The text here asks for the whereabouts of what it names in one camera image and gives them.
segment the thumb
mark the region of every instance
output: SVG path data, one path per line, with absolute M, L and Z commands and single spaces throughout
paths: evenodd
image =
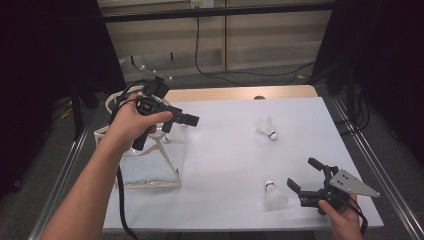
M 318 204 L 332 220 L 339 217 L 339 213 L 327 201 L 320 200 Z
M 143 121 L 148 124 L 148 126 L 155 125 L 156 123 L 167 122 L 172 119 L 172 113 L 169 111 L 159 112 L 152 115 L 145 116 Z

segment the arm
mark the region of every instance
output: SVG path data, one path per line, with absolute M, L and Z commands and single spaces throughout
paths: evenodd
M 356 195 L 351 195 L 351 198 L 356 201 Z M 352 200 L 349 200 L 349 203 L 355 206 Z M 331 230 L 335 239 L 362 240 L 359 216 L 352 209 L 347 208 L 339 213 L 325 200 L 320 200 L 319 206 L 331 219 Z
M 122 106 L 41 239 L 100 239 L 122 154 L 150 126 L 171 118 L 171 112 L 141 116 L 132 102 Z

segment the shuttlecock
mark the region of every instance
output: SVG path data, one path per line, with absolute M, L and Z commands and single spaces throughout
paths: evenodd
M 275 132 L 274 128 L 272 127 L 271 117 L 267 116 L 267 117 L 262 118 L 262 120 L 256 126 L 256 129 L 258 129 L 260 132 L 268 135 L 269 139 L 271 139 L 272 141 L 277 140 L 277 133 Z
M 289 199 L 284 196 L 274 185 L 272 180 L 268 180 L 265 182 L 266 188 L 266 208 L 269 211 L 276 211 L 283 209 Z

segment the table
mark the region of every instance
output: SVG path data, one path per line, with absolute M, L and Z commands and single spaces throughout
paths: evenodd
M 251 100 L 257 95 L 267 100 Z M 328 228 L 328 217 L 300 207 L 297 195 L 285 185 L 287 177 L 305 190 L 322 188 L 324 176 L 307 164 L 309 157 L 360 177 L 311 86 L 174 90 L 167 100 L 200 121 L 188 129 L 181 188 L 126 189 L 126 219 L 135 231 Z M 265 115 L 279 134 L 275 142 L 255 131 Z M 269 178 L 289 198 L 284 210 L 265 210 L 264 183 Z M 370 227 L 383 226 L 369 197 L 359 196 L 358 202 Z M 122 231 L 118 206 L 113 189 L 105 232 Z

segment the wall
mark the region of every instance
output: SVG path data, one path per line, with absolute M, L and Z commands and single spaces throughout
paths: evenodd
M 227 6 L 237 7 L 288 4 L 298 1 L 227 0 L 226 3 Z M 215 1 L 216 7 L 224 4 L 225 1 Z M 102 8 L 101 11 L 110 14 L 188 8 L 190 1 Z M 199 49 L 219 49 L 223 67 L 226 65 L 227 69 L 231 69 L 239 65 L 240 61 L 243 61 L 242 58 L 257 58 L 252 60 L 256 63 L 275 62 L 276 59 L 270 60 L 265 54 L 258 55 L 258 48 L 268 50 L 275 48 L 275 51 L 285 55 L 287 49 L 294 46 L 293 44 L 300 44 L 297 49 L 303 50 L 304 57 L 295 59 L 294 62 L 306 62 L 317 55 L 330 13 L 331 11 L 317 11 L 201 18 Z M 118 57 L 169 54 L 178 51 L 194 52 L 195 49 L 197 22 L 193 18 L 108 23 L 107 28 Z M 243 56 L 238 54 L 240 51 L 245 54 Z M 296 54 L 291 53 L 290 56 L 282 57 L 296 58 Z

